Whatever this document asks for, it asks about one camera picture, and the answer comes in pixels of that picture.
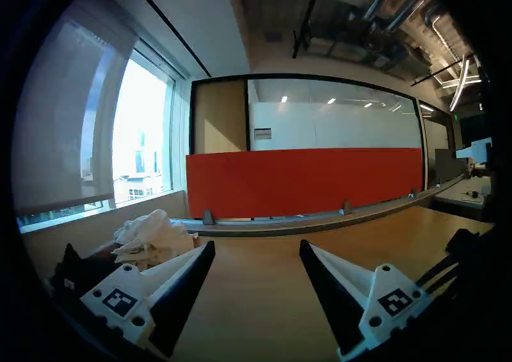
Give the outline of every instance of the white wall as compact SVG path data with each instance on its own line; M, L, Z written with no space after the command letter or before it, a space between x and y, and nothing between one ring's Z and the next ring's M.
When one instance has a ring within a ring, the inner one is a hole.
M163 209L171 218L187 218L185 192L164 194L146 201L103 212L76 221L22 234L23 241L35 269L41 278L54 272L62 260L68 243L81 257L86 257L97 248L113 240L114 231L125 221Z
M416 115L380 106L258 102L249 112L251 150L421 148ZM265 128L272 138L254 140L254 129Z

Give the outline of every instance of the orange desk divider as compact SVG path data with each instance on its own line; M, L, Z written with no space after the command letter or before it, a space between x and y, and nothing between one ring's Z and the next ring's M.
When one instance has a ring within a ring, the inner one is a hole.
M295 216L406 196L422 186L420 148L270 150L188 155L190 214Z

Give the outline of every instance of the crumpled plastic bag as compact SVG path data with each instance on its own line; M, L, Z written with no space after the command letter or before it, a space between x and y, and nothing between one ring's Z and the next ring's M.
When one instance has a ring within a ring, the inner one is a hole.
M115 262L147 262L160 264L194 248L193 239L183 224L173 224L165 210L157 209L147 216L126 221L114 233L122 246L112 251Z

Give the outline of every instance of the window blind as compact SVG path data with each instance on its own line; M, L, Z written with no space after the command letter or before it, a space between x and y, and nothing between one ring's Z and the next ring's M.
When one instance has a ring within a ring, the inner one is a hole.
M105 0L76 0L52 28L14 125L18 214L113 198L113 120L136 39Z

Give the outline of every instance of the desk surface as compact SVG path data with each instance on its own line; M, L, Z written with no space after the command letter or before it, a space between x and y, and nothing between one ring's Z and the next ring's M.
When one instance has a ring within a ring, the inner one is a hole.
M411 207L336 230L264 238L208 238L216 257L172 361L338 361L337 344L299 257L301 239L370 270L392 263L417 279L458 228L491 224Z
M490 177L471 177L470 179L461 180L452 187L440 192L435 196L435 199L442 202L471 207L473 209L481 209L484 204L484 196L480 195L480 193L484 191L485 195L487 195L490 189ZM466 194L466 192L471 194L472 191L477 191L479 196L473 198L471 195Z

